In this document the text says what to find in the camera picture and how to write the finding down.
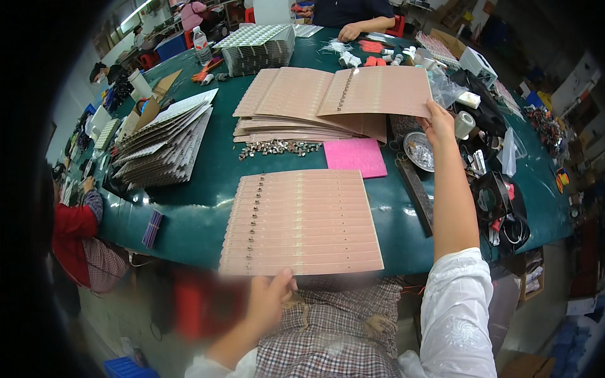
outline plastic water bottle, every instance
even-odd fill
[[[193,28],[193,46],[197,59],[202,66],[205,66],[212,59],[212,52],[208,46],[208,39],[199,26]]]

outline orange handled pliers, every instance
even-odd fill
[[[194,83],[204,81],[204,79],[208,75],[208,72],[213,70],[215,67],[218,67],[221,63],[223,63],[223,60],[224,59],[220,59],[219,61],[213,63],[213,59],[211,59],[208,63],[206,63],[204,68],[201,69],[200,73],[191,76],[191,81],[193,81]]]

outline pink sponge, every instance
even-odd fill
[[[376,139],[332,140],[324,143],[330,169],[359,169],[361,177],[385,177],[387,166]]]

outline purple strips bundle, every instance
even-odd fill
[[[145,235],[143,236],[143,244],[145,245],[145,247],[147,247],[147,249],[153,248],[153,244],[155,242],[155,235],[157,234],[157,231],[160,228],[161,221],[162,213],[154,209],[151,213],[151,218],[149,219],[147,229],[145,230]]]

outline pink shirt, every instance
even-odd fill
[[[191,30],[196,26],[199,26],[201,22],[204,20],[197,13],[201,13],[206,10],[206,5],[199,2],[194,1],[183,7],[181,11],[181,22],[183,24],[183,29]]]

